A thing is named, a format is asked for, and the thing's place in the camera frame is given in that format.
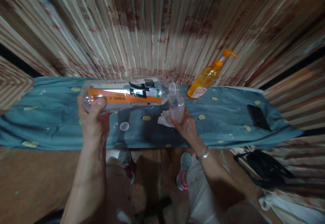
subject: black bag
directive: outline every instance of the black bag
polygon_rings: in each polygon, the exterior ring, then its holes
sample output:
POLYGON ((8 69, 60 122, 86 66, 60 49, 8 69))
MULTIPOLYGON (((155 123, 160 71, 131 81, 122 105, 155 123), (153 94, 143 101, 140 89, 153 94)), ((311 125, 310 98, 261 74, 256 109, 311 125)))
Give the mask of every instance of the black bag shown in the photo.
POLYGON ((241 166, 250 179, 261 188, 272 188, 275 186, 285 185, 283 177, 295 178, 283 165, 281 165, 272 156, 260 151, 254 150, 244 154, 234 156, 234 160, 241 166), (242 164, 238 158, 247 155, 247 162, 250 167, 259 175, 263 180, 257 180, 242 164))

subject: curtain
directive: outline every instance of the curtain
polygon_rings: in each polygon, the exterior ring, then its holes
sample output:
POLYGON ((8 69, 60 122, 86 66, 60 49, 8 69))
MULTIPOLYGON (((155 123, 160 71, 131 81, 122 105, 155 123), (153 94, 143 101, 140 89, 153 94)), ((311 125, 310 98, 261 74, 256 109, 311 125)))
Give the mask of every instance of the curtain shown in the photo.
MULTIPOLYGON (((263 151, 291 171, 296 178, 287 186, 266 191, 282 199, 316 209, 325 214, 325 134, 285 141, 263 151)), ((254 146, 233 148, 234 154, 252 152, 254 146)))
POLYGON ((7 110, 33 87, 33 79, 0 57, 0 110, 7 110))
POLYGON ((46 76, 180 84, 230 48, 216 84, 259 87, 324 45, 324 3, 1 0, 0 41, 46 76))
POLYGON ((290 124, 303 130, 325 127, 325 57, 264 92, 290 124))

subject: smartphone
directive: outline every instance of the smartphone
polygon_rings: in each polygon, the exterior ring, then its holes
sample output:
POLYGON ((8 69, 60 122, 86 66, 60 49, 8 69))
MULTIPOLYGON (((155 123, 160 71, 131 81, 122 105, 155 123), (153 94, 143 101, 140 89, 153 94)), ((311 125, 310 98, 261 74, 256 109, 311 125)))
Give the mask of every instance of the smartphone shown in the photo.
POLYGON ((265 131, 271 132, 270 126, 268 125, 266 118, 263 114, 261 108, 257 106, 247 105, 248 111, 252 117, 253 123, 255 127, 259 129, 263 129, 265 131))

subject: person's left hand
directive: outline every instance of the person's left hand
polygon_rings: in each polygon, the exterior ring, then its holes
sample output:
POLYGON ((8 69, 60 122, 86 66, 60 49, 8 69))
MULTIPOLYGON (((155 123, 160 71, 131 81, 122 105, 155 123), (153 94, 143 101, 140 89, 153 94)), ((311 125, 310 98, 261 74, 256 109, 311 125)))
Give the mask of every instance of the person's left hand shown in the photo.
POLYGON ((87 112, 83 105, 82 96, 78 96, 78 115, 81 120, 84 146, 97 147, 100 144, 106 143, 111 113, 100 115, 105 105, 105 99, 99 98, 91 105, 90 111, 87 112))

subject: shoe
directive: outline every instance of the shoe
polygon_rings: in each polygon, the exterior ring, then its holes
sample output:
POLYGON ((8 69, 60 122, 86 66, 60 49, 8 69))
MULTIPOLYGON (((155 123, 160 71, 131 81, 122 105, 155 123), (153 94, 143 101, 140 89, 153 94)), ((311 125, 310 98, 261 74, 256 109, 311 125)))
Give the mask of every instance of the shoe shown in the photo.
POLYGON ((121 162, 123 169, 129 168, 130 185, 132 185, 135 179, 135 175, 131 168, 131 152, 129 151, 129 149, 121 150, 118 154, 118 160, 121 162))
POLYGON ((185 186, 181 181, 181 176, 183 172, 187 172, 192 164, 192 155, 188 152, 185 152, 180 159, 180 170, 176 178, 176 184, 179 190, 182 190, 184 193, 189 188, 185 186))

